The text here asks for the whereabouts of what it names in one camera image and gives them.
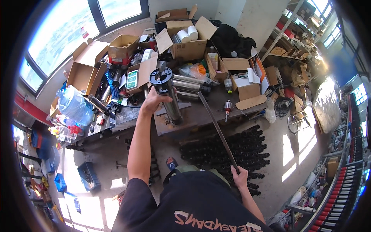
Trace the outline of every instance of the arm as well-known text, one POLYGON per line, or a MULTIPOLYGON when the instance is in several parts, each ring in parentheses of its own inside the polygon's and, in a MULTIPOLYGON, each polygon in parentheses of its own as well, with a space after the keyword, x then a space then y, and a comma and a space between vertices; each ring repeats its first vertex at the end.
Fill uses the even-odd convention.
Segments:
POLYGON ((257 207, 253 197, 250 194, 250 191, 247 187, 247 174, 248 171, 238 166, 240 170, 240 174, 238 175, 235 168, 231 166, 231 171, 233 173, 233 179, 235 184, 237 185, 238 190, 242 196, 242 203, 255 217, 257 217, 260 221, 265 224, 265 220, 263 214, 260 212, 259 208, 257 207))
POLYGON ((138 178, 148 185, 151 169, 151 118, 161 102, 171 101, 172 98, 160 96, 152 88, 148 93, 147 99, 141 106, 129 150, 129 180, 138 178))

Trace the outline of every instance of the hand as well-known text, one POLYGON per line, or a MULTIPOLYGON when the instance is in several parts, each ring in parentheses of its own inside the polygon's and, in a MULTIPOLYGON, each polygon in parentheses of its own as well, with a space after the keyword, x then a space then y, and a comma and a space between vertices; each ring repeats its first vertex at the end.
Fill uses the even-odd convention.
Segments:
POLYGON ((231 165, 231 171, 233 174, 233 180, 234 183, 237 185, 237 188, 245 188, 247 187, 247 174, 248 171, 246 169, 243 169, 240 166, 237 166, 238 169, 240 170, 240 174, 237 174, 236 169, 231 165))
POLYGON ((151 115, 156 112, 158 105, 161 102, 172 102, 173 99, 169 96, 162 96, 159 95, 155 88, 152 87, 150 92, 148 93, 147 99, 143 102, 143 105, 141 106, 141 111, 144 114, 151 115))

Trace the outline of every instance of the foot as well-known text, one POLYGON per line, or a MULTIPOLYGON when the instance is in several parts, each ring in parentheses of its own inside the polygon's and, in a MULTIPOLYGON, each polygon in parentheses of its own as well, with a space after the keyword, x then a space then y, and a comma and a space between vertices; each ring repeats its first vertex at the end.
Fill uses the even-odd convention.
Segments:
POLYGON ((173 171, 178 166, 178 163, 173 157, 169 157, 166 159, 166 165, 170 171, 173 171))

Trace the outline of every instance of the black bag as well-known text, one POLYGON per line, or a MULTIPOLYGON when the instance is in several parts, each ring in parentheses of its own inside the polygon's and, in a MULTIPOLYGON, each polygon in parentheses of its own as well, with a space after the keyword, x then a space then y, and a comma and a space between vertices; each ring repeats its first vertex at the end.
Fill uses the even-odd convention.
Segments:
POLYGON ((239 37, 238 31, 227 24, 220 25, 211 41, 222 57, 232 57, 231 52, 235 51, 238 58, 250 58, 251 46, 256 48, 252 38, 239 37))

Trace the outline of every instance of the workbench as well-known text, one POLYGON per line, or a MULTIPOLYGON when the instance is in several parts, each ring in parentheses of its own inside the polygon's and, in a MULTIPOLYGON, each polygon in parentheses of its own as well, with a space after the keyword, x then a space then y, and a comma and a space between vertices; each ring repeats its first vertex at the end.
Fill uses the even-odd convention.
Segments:
MULTIPOLYGON (((235 107, 235 104, 239 102, 239 96, 237 92, 228 94, 223 85, 215 86, 212 88, 208 96, 208 104, 213 112, 213 115, 217 121, 224 121, 226 114, 223 110, 224 103, 227 100, 232 102, 233 108, 229 113, 229 119, 245 115, 251 115, 255 112, 260 112, 267 108, 267 104, 263 103, 245 110, 239 110, 235 107)), ((169 123, 165 123, 167 120, 166 114, 161 116, 154 115, 154 121, 156 124, 156 130, 158 136, 166 135, 176 137, 178 139, 186 138, 189 132, 197 127, 202 127, 207 124, 211 124, 212 120, 207 113, 204 105, 201 101, 182 101, 191 102, 191 107, 181 109, 184 122, 181 125, 173 126, 169 123)), ((116 128, 109 129, 109 118, 106 117, 106 121, 103 125, 99 125, 96 122, 91 124, 94 126, 94 132, 90 132, 89 126, 84 127, 85 135, 78 136, 77 139, 72 140, 71 143, 61 142, 61 147, 66 147, 74 150, 83 150, 89 144, 103 142, 105 139, 116 137, 127 133, 126 129, 135 126, 140 108, 122 107, 121 111, 116 114, 116 128)))

